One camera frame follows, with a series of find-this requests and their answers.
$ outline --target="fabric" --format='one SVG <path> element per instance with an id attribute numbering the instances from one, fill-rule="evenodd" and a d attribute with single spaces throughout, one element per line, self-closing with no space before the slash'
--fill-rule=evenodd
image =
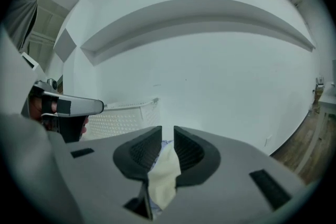
<path id="1" fill-rule="evenodd" d="M 176 177 L 181 174 L 180 163 L 172 141 L 163 141 L 162 148 L 148 173 L 148 192 L 154 217 L 164 210 L 176 195 Z"/>
<path id="2" fill-rule="evenodd" d="M 28 46 L 37 17 L 37 0 L 13 0 L 3 20 L 13 44 L 22 52 Z"/>

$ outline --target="wall outlet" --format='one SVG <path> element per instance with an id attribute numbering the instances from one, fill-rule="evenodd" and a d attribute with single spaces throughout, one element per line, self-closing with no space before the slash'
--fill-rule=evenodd
<path id="1" fill-rule="evenodd" d="M 271 141 L 273 135 L 270 135 L 269 137 L 266 138 L 266 141 L 265 141 L 265 146 Z"/>

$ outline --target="white laundry basket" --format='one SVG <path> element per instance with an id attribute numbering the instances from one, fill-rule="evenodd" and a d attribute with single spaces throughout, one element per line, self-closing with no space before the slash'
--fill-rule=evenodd
<path id="1" fill-rule="evenodd" d="M 89 116 L 87 132 L 81 141 L 133 132 L 159 124 L 159 99 L 107 104 L 104 111 Z"/>

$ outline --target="table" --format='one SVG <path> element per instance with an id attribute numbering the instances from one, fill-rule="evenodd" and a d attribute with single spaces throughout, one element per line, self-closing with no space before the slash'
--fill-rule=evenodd
<path id="1" fill-rule="evenodd" d="M 333 82 L 327 82 L 323 94 L 319 99 L 321 109 L 316 129 L 305 155 L 303 156 L 299 166 L 295 169 L 295 173 L 297 174 L 303 169 L 309 159 L 309 156 L 313 152 L 323 126 L 325 122 L 328 122 L 329 114 L 336 115 L 336 92 L 334 87 Z"/>

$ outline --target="wooden floor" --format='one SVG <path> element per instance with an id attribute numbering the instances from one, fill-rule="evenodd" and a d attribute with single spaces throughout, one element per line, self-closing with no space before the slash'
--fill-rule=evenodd
<path id="1" fill-rule="evenodd" d="M 292 137 L 272 157 L 294 171 L 305 154 L 314 134 L 319 108 L 314 106 Z M 299 176 L 309 184 L 323 176 L 329 160 L 336 149 L 336 118 L 330 115 L 324 125 L 316 146 Z"/>

